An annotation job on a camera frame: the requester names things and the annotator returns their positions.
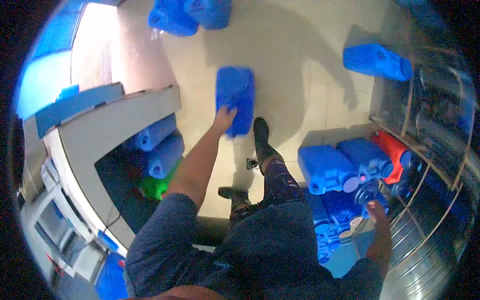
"floor tile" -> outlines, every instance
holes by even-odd
[[[213,123],[214,95],[213,86],[180,87],[181,109],[175,115],[177,128],[183,136],[185,154],[190,152]]]
[[[277,151],[283,156],[286,161],[297,161],[298,148],[303,143],[304,138],[310,131],[318,131],[325,129],[325,106],[327,103],[327,86],[321,84],[312,84],[308,87],[307,96],[305,97],[304,112],[298,118],[301,124],[295,130],[295,133],[287,140],[276,146]],[[291,121],[285,121],[283,126],[291,126],[295,124]],[[270,124],[272,131],[275,132],[275,124]]]
[[[215,85],[217,67],[207,64],[204,35],[205,30],[199,28],[194,36],[176,37],[164,33],[160,38],[181,87]]]
[[[205,201],[198,213],[199,216],[228,218],[231,200],[218,196],[218,187],[231,186],[235,176],[235,166],[231,163],[217,161],[212,177],[208,183]]]
[[[346,78],[334,78],[332,75],[327,76],[327,84],[332,86],[343,87],[345,89],[353,89],[359,92],[370,93],[373,89],[375,78],[361,73],[347,71]]]
[[[349,128],[369,123],[371,97],[370,93],[328,86],[325,129]]]

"red plastic jerrican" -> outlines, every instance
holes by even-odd
[[[403,173],[403,166],[400,163],[400,159],[408,150],[407,147],[395,137],[381,130],[372,134],[370,139],[392,159],[394,165],[393,172],[390,176],[384,178],[385,183],[392,184],[399,182],[400,176],[402,176]]]

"floor drain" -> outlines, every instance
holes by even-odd
[[[258,168],[258,161],[254,158],[247,158],[247,170]]]

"white wall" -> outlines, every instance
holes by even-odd
[[[160,34],[148,27],[152,0],[127,0],[118,7],[112,39],[112,81],[125,93],[177,85]]]
[[[41,57],[30,62],[20,83],[17,113],[26,119],[55,102],[61,90],[71,85],[70,51]]]
[[[116,6],[85,7],[72,47],[72,83],[80,91],[112,83],[110,48],[116,28]]]

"foot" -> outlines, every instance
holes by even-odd
[[[255,148],[259,149],[268,144],[270,131],[264,118],[258,117],[253,122],[253,135],[255,136]]]
[[[252,204],[248,199],[248,191],[242,189],[226,186],[219,187],[218,195],[222,198],[232,200],[232,211],[236,210],[237,208],[247,207]]]
[[[248,199],[248,191],[245,191],[239,188],[230,187],[230,186],[219,187],[218,195],[225,199],[233,199],[233,198]]]

